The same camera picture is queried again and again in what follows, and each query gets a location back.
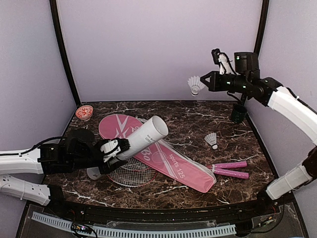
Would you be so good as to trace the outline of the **white plastic shuttlecock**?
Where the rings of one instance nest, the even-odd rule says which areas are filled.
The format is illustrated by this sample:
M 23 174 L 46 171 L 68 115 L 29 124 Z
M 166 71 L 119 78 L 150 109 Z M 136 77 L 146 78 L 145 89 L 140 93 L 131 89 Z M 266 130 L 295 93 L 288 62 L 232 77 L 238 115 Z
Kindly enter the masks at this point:
M 198 93 L 204 89 L 205 84 L 200 81 L 199 76 L 192 76 L 188 79 L 188 85 L 190 87 L 193 96 L 197 96 Z
M 204 140 L 207 144 L 209 144 L 213 150 L 218 148 L 217 144 L 217 134 L 215 132 L 209 133 L 204 137 Z

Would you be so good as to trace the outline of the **white cardboard shuttlecock tube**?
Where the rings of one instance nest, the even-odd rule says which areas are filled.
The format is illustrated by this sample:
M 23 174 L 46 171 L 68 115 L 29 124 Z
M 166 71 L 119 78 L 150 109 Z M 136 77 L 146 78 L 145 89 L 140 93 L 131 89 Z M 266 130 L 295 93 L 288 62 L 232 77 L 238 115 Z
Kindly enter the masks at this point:
M 168 135 L 168 127 L 159 116 L 153 116 L 127 137 L 130 147 L 116 156 L 125 161 Z

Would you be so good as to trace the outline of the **clear plastic tube lid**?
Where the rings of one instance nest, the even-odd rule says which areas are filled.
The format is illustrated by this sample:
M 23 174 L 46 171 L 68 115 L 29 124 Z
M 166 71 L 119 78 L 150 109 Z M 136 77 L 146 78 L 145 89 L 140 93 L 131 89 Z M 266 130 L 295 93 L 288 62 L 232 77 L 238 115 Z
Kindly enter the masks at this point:
M 86 172 L 88 177 L 92 180 L 97 180 L 102 176 L 98 167 L 87 168 Z

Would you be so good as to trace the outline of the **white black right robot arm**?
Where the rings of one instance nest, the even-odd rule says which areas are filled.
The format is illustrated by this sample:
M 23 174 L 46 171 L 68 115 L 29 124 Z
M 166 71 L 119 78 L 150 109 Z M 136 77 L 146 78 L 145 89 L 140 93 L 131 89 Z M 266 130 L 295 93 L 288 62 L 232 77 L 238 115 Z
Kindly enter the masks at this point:
M 242 93 L 248 99 L 254 98 L 289 119 L 303 131 L 313 144 L 317 143 L 317 113 L 304 103 L 293 91 L 277 80 L 260 77 L 258 55 L 252 52 L 235 52 L 232 66 L 228 56 L 220 49 L 211 52 L 218 71 L 202 76 L 200 81 L 212 92 Z M 263 215 L 272 207 L 272 200 L 307 185 L 317 178 L 317 150 L 312 149 L 305 160 L 285 175 L 271 182 L 258 194 L 253 211 Z

